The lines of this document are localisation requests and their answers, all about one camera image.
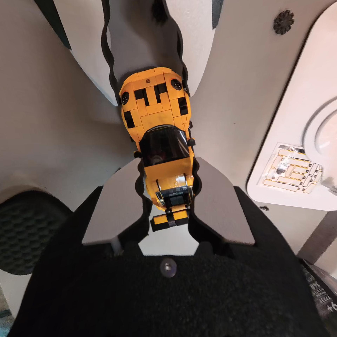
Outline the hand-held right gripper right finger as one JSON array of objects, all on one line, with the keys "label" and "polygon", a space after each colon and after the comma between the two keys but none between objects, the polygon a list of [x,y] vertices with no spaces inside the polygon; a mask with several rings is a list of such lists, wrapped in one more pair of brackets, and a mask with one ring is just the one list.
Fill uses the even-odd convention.
[{"label": "hand-held right gripper right finger", "polygon": [[193,192],[188,231],[198,242],[253,246],[255,239],[230,180],[201,157],[193,162]]}]

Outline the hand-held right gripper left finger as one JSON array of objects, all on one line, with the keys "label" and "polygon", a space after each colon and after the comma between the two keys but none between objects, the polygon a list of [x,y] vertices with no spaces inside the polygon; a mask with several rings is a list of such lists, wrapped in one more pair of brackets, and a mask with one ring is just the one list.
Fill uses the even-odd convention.
[{"label": "hand-held right gripper left finger", "polygon": [[103,185],[82,244],[112,245],[121,252],[128,242],[140,243],[149,233],[152,201],[144,185],[144,165],[135,158]]}]

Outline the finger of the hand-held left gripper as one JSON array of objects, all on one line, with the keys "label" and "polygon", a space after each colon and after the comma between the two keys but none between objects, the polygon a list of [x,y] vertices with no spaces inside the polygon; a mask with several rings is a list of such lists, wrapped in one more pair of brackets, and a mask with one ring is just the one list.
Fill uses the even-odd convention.
[{"label": "finger of the hand-held left gripper", "polygon": [[107,42],[108,10],[99,0],[56,0],[54,4],[73,57],[100,92],[117,106],[109,77],[113,61],[107,61],[111,56]]},{"label": "finger of the hand-held left gripper", "polygon": [[165,10],[178,26],[183,80],[193,96],[203,77],[213,44],[211,0],[166,0]]}]

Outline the yellow lego car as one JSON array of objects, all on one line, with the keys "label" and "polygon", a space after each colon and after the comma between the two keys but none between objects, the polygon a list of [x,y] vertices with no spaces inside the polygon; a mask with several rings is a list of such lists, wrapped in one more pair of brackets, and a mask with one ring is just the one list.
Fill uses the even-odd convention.
[{"label": "yellow lego car", "polygon": [[188,223],[194,197],[191,105],[182,78],[157,67],[130,75],[120,89],[121,116],[136,143],[146,190],[165,215],[153,217],[152,230]]}]

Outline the black lego wheel rim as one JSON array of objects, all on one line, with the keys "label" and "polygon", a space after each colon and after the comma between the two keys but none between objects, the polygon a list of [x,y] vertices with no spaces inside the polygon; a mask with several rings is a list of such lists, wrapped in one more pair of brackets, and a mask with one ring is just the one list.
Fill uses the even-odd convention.
[{"label": "black lego wheel rim", "polygon": [[164,24],[168,19],[162,0],[154,0],[151,6],[151,13],[158,24]]},{"label": "black lego wheel rim", "polygon": [[286,34],[294,23],[294,13],[289,9],[280,12],[273,21],[273,30],[277,35]]}]

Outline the lego sticker sheet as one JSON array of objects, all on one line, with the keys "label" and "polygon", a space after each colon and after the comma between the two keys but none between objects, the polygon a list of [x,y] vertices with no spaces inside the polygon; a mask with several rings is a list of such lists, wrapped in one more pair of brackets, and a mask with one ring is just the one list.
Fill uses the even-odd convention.
[{"label": "lego sticker sheet", "polygon": [[320,184],[323,167],[311,161],[303,147],[277,143],[259,184],[277,191],[310,194]]}]

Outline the lego set box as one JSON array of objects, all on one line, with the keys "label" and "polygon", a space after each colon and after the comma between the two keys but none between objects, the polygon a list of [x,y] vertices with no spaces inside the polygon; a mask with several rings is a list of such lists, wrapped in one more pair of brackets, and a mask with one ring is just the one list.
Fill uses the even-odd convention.
[{"label": "lego set box", "polygon": [[318,313],[324,321],[337,318],[336,290],[333,290],[303,259],[299,259],[305,279],[309,285]]}]

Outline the white desk stand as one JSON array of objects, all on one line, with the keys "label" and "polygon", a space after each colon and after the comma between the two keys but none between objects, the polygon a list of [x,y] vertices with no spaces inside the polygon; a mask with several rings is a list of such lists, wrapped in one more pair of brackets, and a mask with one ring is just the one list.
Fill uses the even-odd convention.
[{"label": "white desk stand", "polygon": [[[335,211],[337,208],[337,4],[314,23],[247,183],[262,203]],[[259,184],[277,143],[303,147],[323,167],[310,194],[277,191]]]}]

